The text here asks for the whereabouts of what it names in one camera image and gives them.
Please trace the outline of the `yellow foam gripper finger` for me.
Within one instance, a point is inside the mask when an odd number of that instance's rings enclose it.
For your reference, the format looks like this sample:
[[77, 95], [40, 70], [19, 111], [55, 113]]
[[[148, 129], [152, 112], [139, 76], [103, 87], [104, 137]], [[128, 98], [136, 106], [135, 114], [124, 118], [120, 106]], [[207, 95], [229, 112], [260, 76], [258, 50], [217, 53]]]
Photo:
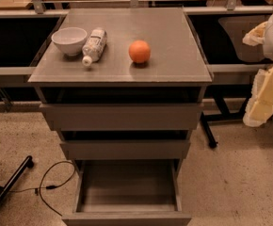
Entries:
[[273, 66], [260, 69], [254, 77], [251, 97], [247, 103], [243, 123], [259, 127], [273, 115]]
[[248, 32], [242, 42], [249, 46], [257, 46], [264, 43], [266, 22], [260, 23]]

